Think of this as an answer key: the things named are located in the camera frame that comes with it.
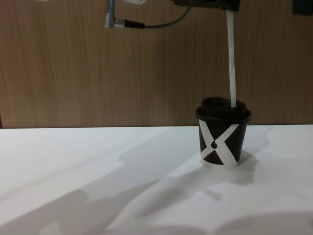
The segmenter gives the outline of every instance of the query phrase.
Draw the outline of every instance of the white x logo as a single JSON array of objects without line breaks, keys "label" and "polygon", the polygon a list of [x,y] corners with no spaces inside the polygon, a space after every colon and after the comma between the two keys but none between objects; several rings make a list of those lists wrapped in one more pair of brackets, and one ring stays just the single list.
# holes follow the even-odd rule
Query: white x logo
[{"label": "white x logo", "polygon": [[[199,120],[199,122],[201,132],[206,144],[206,148],[201,152],[201,157],[204,159],[207,155],[209,155],[215,150],[224,165],[236,164],[237,163],[236,159],[230,152],[229,148],[227,147],[225,140],[231,135],[231,133],[233,133],[236,130],[239,124],[231,125],[223,134],[221,134],[216,140],[214,140],[205,121]],[[213,148],[211,146],[212,142],[214,141],[217,145],[217,148]]]}]

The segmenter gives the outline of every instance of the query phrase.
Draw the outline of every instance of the black bracket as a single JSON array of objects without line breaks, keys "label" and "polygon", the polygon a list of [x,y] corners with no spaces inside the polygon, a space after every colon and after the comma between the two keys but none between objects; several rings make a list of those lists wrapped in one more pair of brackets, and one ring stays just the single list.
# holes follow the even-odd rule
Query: black bracket
[{"label": "black bracket", "polygon": [[[174,3],[179,6],[188,6],[189,1],[190,0],[174,0]],[[239,11],[240,0],[193,0],[193,6]]]},{"label": "black bracket", "polygon": [[292,12],[297,15],[311,16],[313,13],[313,0],[292,0]]}]

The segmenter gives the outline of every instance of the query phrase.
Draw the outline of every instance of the wooden wall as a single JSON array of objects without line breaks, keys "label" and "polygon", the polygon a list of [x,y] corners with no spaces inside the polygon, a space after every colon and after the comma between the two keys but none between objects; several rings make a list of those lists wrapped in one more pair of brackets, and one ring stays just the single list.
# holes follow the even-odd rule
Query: wooden wall
[{"label": "wooden wall", "polygon": [[[225,12],[194,8],[157,30],[105,29],[105,0],[0,0],[4,128],[194,125],[207,96],[228,96]],[[118,4],[149,24],[184,7]],[[242,0],[235,15],[238,99],[252,124],[313,123],[313,17],[291,0]]]}]

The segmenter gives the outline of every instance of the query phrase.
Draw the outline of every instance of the cable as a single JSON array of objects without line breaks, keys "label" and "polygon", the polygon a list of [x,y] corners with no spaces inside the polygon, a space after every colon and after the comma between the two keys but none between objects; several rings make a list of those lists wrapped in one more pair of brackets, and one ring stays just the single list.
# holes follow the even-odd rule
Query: cable
[{"label": "cable", "polygon": [[164,28],[164,27],[168,27],[168,26],[171,26],[173,24],[178,23],[179,21],[181,21],[182,19],[184,19],[187,16],[187,14],[189,13],[189,11],[193,5],[193,2],[194,2],[193,0],[189,0],[189,5],[188,5],[186,11],[176,20],[173,20],[173,21],[168,22],[168,23],[157,24],[157,25],[145,25],[145,28]]}]

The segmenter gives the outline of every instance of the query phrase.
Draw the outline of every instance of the table surface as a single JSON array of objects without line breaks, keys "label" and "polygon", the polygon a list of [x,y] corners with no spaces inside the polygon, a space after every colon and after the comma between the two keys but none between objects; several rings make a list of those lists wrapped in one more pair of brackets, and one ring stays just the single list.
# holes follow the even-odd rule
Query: table surface
[{"label": "table surface", "polygon": [[0,130],[1,235],[311,235],[313,125],[249,126],[202,166],[197,127]]}]

